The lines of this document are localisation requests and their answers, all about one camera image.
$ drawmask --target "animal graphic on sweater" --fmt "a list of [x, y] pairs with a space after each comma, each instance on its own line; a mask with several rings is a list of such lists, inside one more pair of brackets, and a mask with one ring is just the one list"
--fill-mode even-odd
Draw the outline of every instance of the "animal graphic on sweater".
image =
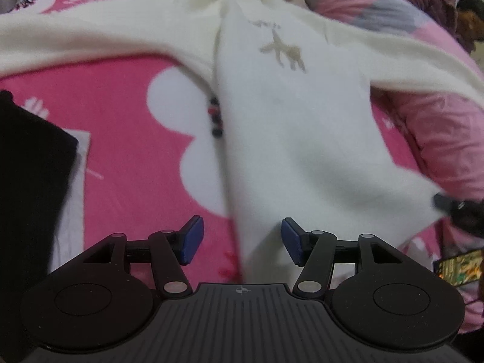
[[275, 58], [279, 65], [282, 67], [284, 66], [284, 64], [281, 61], [281, 53], [284, 53], [289, 60], [289, 64], [293, 71], [296, 70], [296, 63], [298, 63], [299, 68], [301, 68], [302, 71], [306, 73], [306, 68], [304, 67], [303, 59], [301, 58], [301, 48], [295, 45], [285, 45], [285, 43], [282, 42], [281, 38], [277, 35], [274, 29], [273, 40], [274, 42], [262, 46], [260, 48], [260, 51], [267, 54], [275, 50]]

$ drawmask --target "dark hair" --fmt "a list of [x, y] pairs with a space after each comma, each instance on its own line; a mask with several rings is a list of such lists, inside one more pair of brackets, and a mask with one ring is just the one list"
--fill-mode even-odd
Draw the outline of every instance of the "dark hair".
[[483, 0], [459, 0], [457, 3], [457, 9], [461, 11], [472, 11], [479, 19], [484, 21], [484, 1]]

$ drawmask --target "smartphone screen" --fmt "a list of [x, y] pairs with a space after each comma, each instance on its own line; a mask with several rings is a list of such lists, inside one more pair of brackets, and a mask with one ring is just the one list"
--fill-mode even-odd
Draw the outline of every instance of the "smartphone screen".
[[434, 262], [434, 273], [452, 286], [472, 283], [482, 275], [483, 249]]

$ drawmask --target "white sweater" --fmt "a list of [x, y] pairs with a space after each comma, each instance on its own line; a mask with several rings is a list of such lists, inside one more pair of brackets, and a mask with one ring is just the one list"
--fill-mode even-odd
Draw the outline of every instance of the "white sweater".
[[178, 59], [219, 98], [249, 282], [295, 281], [279, 237], [284, 217], [342, 240], [374, 233], [399, 245], [441, 216], [432, 206], [439, 187], [393, 164], [370, 82], [484, 105], [484, 83], [450, 55], [282, 0], [106, 0], [0, 17], [0, 76], [141, 53]]

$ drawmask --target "person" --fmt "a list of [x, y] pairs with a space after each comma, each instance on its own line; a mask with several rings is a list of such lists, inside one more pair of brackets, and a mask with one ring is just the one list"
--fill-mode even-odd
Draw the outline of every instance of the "person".
[[476, 41], [484, 41], [483, 0], [407, 0], [447, 30], [471, 53]]

